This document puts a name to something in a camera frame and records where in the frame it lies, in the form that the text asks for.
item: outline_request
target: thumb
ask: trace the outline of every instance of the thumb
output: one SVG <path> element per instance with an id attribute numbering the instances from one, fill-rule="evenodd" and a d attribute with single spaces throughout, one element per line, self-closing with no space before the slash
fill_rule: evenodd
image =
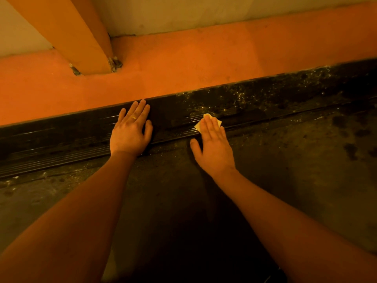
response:
<path id="1" fill-rule="evenodd" d="M 145 130 L 144 130 L 144 140 L 148 144 L 150 139 L 152 138 L 153 126 L 150 120 L 145 122 Z"/>
<path id="2" fill-rule="evenodd" d="M 202 154 L 202 150 L 200 149 L 199 142 L 197 141 L 197 139 L 191 139 L 190 147 L 194 154 L 195 161 L 198 162 L 200 158 L 203 156 L 203 154 Z"/>

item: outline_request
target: black baseboard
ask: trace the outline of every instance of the black baseboard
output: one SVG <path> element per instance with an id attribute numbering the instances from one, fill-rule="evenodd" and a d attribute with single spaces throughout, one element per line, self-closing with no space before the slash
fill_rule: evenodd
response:
<path id="1" fill-rule="evenodd" d="M 151 144 L 197 134 L 205 113 L 226 128 L 377 97 L 377 59 L 280 74 L 147 99 Z M 108 155 L 131 102 L 0 128 L 0 178 Z"/>

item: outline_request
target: forearm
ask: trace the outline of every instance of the forearm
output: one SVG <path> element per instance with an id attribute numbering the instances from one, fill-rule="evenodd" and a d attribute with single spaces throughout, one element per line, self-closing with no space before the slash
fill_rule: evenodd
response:
<path id="1" fill-rule="evenodd" d="M 27 228 L 0 257 L 0 278 L 79 282 L 90 274 L 90 281 L 99 281 L 133 161 L 121 153 L 111 156 Z"/>
<path id="2" fill-rule="evenodd" d="M 295 282 L 377 281 L 374 256 L 244 178 L 215 178 L 280 267 Z"/>

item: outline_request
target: beige wall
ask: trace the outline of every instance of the beige wall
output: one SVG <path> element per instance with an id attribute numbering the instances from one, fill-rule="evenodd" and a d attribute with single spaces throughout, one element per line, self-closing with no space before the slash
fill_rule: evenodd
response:
<path id="1" fill-rule="evenodd" d="M 51 44 L 6 0 L 0 0 L 0 57 L 50 48 Z"/>
<path id="2" fill-rule="evenodd" d="M 231 23 L 370 0 L 93 0 L 111 36 Z"/>

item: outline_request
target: person's left hand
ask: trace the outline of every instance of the person's left hand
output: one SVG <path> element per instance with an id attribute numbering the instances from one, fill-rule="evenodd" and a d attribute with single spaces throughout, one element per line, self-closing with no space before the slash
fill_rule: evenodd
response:
<path id="1" fill-rule="evenodd" d="M 110 138 L 111 155 L 123 152 L 137 157 L 144 151 L 150 142 L 153 131 L 152 122 L 146 121 L 149 110 L 150 106 L 146 105 L 146 101 L 143 99 L 140 103 L 135 101 L 127 115 L 124 108 L 120 111 L 118 122 L 115 124 Z"/>

